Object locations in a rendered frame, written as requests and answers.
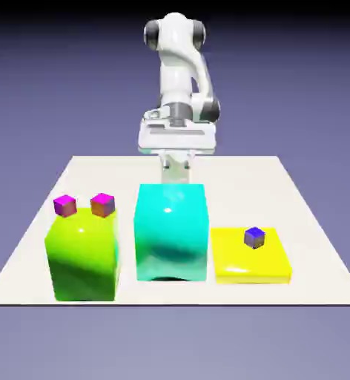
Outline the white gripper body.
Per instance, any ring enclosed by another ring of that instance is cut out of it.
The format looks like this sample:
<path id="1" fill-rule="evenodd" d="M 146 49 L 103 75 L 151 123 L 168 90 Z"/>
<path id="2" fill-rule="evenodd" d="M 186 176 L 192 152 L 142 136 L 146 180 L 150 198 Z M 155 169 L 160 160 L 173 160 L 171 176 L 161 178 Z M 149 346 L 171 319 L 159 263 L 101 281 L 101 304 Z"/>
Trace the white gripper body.
<path id="1" fill-rule="evenodd" d="M 213 154 L 216 148 L 216 126 L 212 122 L 185 121 L 185 127 L 170 126 L 169 119 L 142 120 L 138 147 L 144 154 L 161 151 L 192 151 Z"/>

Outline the small magenta cube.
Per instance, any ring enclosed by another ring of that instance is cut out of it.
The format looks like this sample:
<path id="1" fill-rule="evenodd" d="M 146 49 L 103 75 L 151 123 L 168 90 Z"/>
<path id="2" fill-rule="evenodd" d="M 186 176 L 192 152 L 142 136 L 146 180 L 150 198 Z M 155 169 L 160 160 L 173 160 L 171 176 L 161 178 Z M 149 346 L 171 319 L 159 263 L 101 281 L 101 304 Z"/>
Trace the small magenta cube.
<path id="1" fill-rule="evenodd" d="M 54 211 L 58 216 L 69 217 L 77 213 L 76 199 L 64 194 L 53 200 Z"/>
<path id="2" fill-rule="evenodd" d="M 99 193 L 90 199 L 90 208 L 94 215 L 107 217 L 115 212 L 115 198 L 109 194 Z"/>

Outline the small blue cube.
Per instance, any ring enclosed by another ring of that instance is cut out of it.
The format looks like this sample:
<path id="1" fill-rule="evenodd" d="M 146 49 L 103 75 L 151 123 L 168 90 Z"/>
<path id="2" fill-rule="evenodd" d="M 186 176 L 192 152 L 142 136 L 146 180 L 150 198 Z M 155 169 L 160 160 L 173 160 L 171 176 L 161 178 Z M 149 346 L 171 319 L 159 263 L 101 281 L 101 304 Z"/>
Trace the small blue cube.
<path id="1" fill-rule="evenodd" d="M 258 249 L 265 243 L 265 232 L 254 226 L 244 232 L 244 244 L 252 249 Z"/>

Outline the large cyan box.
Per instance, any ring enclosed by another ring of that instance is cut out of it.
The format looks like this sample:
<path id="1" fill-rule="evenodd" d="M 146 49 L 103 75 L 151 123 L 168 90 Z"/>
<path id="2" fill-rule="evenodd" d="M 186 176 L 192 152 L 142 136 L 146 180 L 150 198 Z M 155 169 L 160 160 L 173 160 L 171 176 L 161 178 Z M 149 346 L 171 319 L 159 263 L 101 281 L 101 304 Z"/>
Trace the large cyan box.
<path id="1" fill-rule="evenodd" d="M 133 219 L 139 281 L 207 277 L 209 218 L 202 184 L 142 184 Z"/>

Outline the large yellow box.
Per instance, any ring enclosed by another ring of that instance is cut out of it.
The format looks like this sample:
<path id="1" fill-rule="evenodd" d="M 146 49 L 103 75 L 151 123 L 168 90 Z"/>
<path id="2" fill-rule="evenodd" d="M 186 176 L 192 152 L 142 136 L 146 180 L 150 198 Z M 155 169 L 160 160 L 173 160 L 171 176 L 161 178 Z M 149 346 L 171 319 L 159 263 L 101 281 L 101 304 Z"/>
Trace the large yellow box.
<path id="1" fill-rule="evenodd" d="M 292 268 L 277 231 L 260 227 L 265 243 L 258 249 L 244 244 L 248 227 L 214 227 L 211 249 L 218 284 L 287 284 Z"/>

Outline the large green box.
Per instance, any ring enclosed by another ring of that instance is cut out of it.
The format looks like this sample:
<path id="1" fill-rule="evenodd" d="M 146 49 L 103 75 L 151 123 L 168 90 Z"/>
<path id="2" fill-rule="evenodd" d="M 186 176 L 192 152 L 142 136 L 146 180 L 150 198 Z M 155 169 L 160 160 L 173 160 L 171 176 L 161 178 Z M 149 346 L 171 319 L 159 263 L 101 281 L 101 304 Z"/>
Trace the large green box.
<path id="1" fill-rule="evenodd" d="M 57 301 L 113 301 L 119 274 L 116 213 L 80 208 L 58 216 L 44 239 Z"/>

